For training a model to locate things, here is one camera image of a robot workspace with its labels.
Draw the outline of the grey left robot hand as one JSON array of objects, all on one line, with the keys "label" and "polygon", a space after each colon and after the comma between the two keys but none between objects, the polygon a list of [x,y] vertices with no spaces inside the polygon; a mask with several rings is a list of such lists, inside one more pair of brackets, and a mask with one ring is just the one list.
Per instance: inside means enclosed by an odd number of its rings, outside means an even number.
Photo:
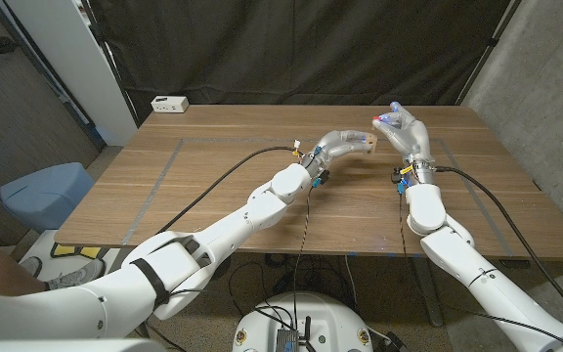
[{"label": "grey left robot hand", "polygon": [[315,179],[323,171],[328,170],[336,158],[349,153],[373,154],[376,144],[377,137],[374,134],[356,130],[334,130],[325,134],[303,156],[301,165],[307,170],[310,177]]}]

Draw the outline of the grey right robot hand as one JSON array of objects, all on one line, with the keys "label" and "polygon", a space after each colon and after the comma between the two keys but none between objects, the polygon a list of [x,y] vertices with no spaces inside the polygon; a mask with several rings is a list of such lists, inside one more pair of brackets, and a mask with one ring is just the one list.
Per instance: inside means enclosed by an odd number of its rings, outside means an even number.
[{"label": "grey right robot hand", "polygon": [[434,184],[431,167],[435,159],[431,155],[426,126],[399,103],[392,102],[390,108],[390,112],[376,116],[372,126],[401,154],[405,166],[412,166],[416,183]]}]

